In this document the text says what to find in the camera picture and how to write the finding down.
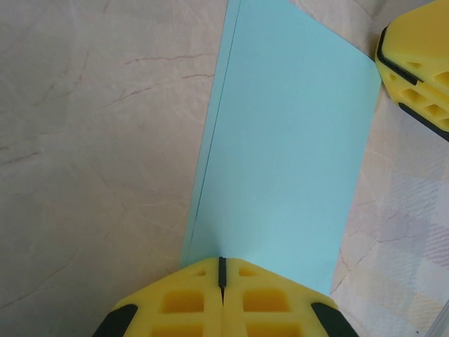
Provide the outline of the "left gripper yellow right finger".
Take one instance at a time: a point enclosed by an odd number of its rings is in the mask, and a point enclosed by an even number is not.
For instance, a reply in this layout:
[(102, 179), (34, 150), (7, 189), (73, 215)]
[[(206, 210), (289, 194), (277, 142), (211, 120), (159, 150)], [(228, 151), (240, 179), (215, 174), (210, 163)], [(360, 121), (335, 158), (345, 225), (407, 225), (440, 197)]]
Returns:
[(328, 296), (238, 258), (221, 258), (223, 336), (357, 336)]

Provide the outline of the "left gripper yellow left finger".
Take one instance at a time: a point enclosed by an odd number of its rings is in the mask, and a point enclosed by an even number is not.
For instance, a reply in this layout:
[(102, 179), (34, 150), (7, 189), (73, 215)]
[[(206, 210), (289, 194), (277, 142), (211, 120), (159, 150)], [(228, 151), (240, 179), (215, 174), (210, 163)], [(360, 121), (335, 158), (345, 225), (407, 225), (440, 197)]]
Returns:
[(121, 299), (94, 336), (221, 336), (224, 258), (207, 258)]

